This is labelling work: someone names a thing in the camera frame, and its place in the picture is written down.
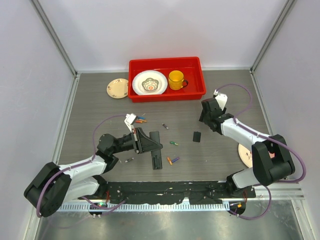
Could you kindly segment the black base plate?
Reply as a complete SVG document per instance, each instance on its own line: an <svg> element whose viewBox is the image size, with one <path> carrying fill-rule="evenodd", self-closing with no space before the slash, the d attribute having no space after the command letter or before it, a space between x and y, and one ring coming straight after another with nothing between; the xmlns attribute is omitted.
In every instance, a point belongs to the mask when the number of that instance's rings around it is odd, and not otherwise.
<svg viewBox="0 0 320 240"><path fill-rule="evenodd" d="M219 181L140 181L107 182L89 200L109 200L112 204L125 201L133 205L181 204L185 198L191 205L221 203L222 199L253 199L256 192L252 186L231 190L226 182Z"/></svg>

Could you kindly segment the red plastic bin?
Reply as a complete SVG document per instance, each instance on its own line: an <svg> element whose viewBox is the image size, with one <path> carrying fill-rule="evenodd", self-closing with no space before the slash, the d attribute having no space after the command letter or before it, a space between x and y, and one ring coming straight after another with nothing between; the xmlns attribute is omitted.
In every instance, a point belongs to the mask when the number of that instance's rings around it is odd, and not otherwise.
<svg viewBox="0 0 320 240"><path fill-rule="evenodd" d="M172 71L183 73L183 87L170 88ZM142 82L158 83L154 91L146 91ZM197 56L134 59L129 61L128 97L134 103L199 100L206 94L200 59Z"/></svg>

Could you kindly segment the beige floral saucer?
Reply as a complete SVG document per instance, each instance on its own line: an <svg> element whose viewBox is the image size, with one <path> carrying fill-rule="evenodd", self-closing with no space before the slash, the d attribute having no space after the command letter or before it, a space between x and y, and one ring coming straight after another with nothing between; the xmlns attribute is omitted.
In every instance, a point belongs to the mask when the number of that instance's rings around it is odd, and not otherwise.
<svg viewBox="0 0 320 240"><path fill-rule="evenodd" d="M106 87L107 94L114 99L122 99L128 96L129 81L125 78L112 80Z"/></svg>

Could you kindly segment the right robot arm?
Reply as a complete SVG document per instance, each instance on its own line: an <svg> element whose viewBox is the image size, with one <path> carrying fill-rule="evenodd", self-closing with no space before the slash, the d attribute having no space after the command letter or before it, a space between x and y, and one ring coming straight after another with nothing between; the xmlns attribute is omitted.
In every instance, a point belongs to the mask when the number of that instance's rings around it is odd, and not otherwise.
<svg viewBox="0 0 320 240"><path fill-rule="evenodd" d="M243 125L232 114L226 113L227 109L221 108L215 97L203 100L201 106L200 122L251 152L252 167L226 178L225 190L230 197L238 197L247 187L267 187L295 173L295 164L281 135L269 136Z"/></svg>

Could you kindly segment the beige floral plate right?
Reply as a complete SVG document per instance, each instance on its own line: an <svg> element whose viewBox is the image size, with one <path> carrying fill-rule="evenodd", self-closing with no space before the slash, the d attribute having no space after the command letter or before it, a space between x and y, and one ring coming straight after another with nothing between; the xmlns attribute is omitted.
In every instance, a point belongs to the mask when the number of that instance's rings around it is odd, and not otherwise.
<svg viewBox="0 0 320 240"><path fill-rule="evenodd" d="M246 147L241 144L238 144L238 154L241 161L248 167L253 167L252 153Z"/></svg>

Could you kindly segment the black battery cover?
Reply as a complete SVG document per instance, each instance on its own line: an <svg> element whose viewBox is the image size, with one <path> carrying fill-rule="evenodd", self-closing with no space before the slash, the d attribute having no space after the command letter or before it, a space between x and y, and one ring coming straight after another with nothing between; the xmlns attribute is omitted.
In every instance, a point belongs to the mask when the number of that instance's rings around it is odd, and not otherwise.
<svg viewBox="0 0 320 240"><path fill-rule="evenodd" d="M193 132L192 141L195 142L195 143L200 143L200 142L201 142L201 136L202 136L202 133L201 133L201 132L199 132L199 131L194 131L194 132Z"/></svg>

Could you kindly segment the small patterned bowl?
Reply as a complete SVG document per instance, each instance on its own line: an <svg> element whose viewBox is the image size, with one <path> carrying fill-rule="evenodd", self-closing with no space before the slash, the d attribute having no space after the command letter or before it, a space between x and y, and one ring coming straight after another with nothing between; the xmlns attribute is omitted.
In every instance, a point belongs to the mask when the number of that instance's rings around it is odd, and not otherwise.
<svg viewBox="0 0 320 240"><path fill-rule="evenodd" d="M159 81L151 77L147 78L141 83L143 89L147 92L154 92L159 87Z"/></svg>

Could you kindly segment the black remote control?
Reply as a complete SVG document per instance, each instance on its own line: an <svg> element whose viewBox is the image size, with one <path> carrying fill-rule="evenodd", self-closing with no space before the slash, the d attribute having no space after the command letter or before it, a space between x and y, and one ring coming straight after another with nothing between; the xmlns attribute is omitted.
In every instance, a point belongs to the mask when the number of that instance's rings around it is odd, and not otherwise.
<svg viewBox="0 0 320 240"><path fill-rule="evenodd" d="M155 141L158 145L161 145L159 131L151 131L149 133L149 137L153 141ZM163 147L160 147L159 149L151 151L151 161L152 161L153 170L161 170L163 168L162 153L161 153L162 148Z"/></svg>

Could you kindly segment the yellow mug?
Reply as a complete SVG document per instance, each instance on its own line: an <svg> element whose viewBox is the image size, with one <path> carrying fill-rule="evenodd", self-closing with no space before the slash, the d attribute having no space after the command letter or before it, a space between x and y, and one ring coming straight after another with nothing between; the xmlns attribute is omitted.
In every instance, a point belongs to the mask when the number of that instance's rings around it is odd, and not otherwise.
<svg viewBox="0 0 320 240"><path fill-rule="evenodd" d="M181 71L173 70L168 75L168 84L170 89L178 91L187 87L189 82L185 79L185 76Z"/></svg>

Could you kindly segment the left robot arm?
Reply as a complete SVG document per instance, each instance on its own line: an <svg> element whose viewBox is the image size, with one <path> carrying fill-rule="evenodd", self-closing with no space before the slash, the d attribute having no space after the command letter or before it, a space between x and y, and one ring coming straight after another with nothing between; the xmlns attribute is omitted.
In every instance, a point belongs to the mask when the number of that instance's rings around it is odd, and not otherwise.
<svg viewBox="0 0 320 240"><path fill-rule="evenodd" d="M162 148L158 131L145 134L137 127L119 138L103 134L91 157L72 164L45 164L23 195L35 207L39 218L53 215L63 203L80 197L93 196L100 200L107 192L101 175L117 164L116 154L131 150L136 154L151 153L153 168L160 169Z"/></svg>

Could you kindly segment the white plate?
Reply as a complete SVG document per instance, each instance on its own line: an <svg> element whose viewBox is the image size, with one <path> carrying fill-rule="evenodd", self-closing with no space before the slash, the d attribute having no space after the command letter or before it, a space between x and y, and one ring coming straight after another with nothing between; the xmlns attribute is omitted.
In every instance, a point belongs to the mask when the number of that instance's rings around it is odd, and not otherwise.
<svg viewBox="0 0 320 240"><path fill-rule="evenodd" d="M164 74L156 70L145 70L138 73L132 80L133 91L139 95L161 95L168 87Z"/></svg>

